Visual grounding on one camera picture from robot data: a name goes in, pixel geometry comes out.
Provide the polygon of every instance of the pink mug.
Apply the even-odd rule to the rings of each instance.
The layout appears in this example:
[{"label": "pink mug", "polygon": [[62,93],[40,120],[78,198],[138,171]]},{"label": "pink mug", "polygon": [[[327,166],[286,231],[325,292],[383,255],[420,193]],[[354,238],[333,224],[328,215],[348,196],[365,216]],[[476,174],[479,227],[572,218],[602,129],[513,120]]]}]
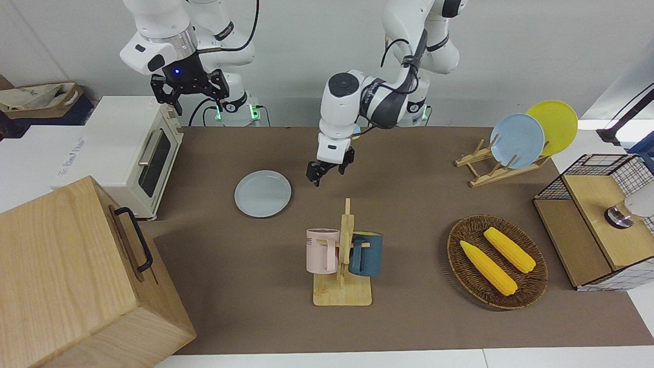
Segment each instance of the pink mug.
[{"label": "pink mug", "polygon": [[333,274],[338,267],[338,249],[341,232],[334,229],[307,230],[307,271],[312,274]]}]

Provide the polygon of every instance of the wicker basket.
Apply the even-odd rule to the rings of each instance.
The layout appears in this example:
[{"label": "wicker basket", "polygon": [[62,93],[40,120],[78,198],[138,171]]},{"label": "wicker basket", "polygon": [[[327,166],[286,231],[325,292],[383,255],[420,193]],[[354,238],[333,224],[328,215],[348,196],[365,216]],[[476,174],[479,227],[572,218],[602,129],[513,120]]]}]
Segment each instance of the wicker basket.
[{"label": "wicker basket", "polygon": [[[495,227],[523,248],[536,261],[534,270],[523,274],[507,261],[484,238],[483,232],[489,227]],[[503,296],[472,265],[459,244],[460,240],[465,240],[483,250],[515,280],[518,291],[508,297]],[[536,243],[520,228],[499,217],[475,215],[459,221],[447,238],[447,258],[456,278],[468,292],[480,301],[499,309],[511,310],[530,306],[540,299],[547,287],[547,266]]]}]

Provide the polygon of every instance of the wooden crate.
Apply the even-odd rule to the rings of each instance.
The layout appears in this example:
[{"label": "wooden crate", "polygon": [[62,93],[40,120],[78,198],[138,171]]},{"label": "wooden crate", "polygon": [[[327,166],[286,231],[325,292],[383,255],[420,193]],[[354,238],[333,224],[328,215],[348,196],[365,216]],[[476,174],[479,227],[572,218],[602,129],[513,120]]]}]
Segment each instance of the wooden crate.
[{"label": "wooden crate", "polygon": [[642,222],[616,229],[604,211],[625,199],[611,176],[564,175],[572,199],[534,204],[573,286],[593,285],[654,257],[654,236]]},{"label": "wooden crate", "polygon": [[0,214],[0,367],[153,367],[195,338],[117,207],[87,177]]}]

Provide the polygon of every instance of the mug rack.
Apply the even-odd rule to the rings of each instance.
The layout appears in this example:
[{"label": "mug rack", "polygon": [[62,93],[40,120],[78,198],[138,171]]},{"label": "mug rack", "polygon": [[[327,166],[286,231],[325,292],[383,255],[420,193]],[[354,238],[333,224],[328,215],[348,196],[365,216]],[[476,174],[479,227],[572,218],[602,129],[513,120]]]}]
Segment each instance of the mug rack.
[{"label": "mug rack", "polygon": [[[341,215],[337,272],[313,275],[313,304],[316,306],[369,306],[372,304],[370,277],[351,274],[350,249],[353,247],[354,215],[350,213],[350,198],[345,199],[345,213]],[[363,248],[370,243],[363,243]]]}]

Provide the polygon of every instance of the black handle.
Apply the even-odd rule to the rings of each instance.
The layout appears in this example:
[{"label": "black handle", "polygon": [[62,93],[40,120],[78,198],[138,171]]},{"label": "black handle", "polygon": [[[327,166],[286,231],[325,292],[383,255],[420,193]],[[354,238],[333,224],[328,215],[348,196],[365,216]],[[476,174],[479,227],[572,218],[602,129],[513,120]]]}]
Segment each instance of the black handle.
[{"label": "black handle", "polygon": [[147,270],[152,266],[152,253],[150,253],[150,248],[148,248],[148,243],[145,241],[145,238],[143,237],[143,233],[141,232],[141,228],[139,224],[136,222],[136,216],[134,216],[134,213],[127,207],[118,208],[117,210],[114,211],[114,213],[116,214],[116,216],[122,215],[123,213],[129,214],[131,223],[134,225],[134,229],[136,230],[136,235],[139,236],[139,240],[141,241],[141,245],[143,246],[143,253],[145,253],[145,263],[143,263],[141,266],[138,266],[136,268],[136,271],[143,272]]}]

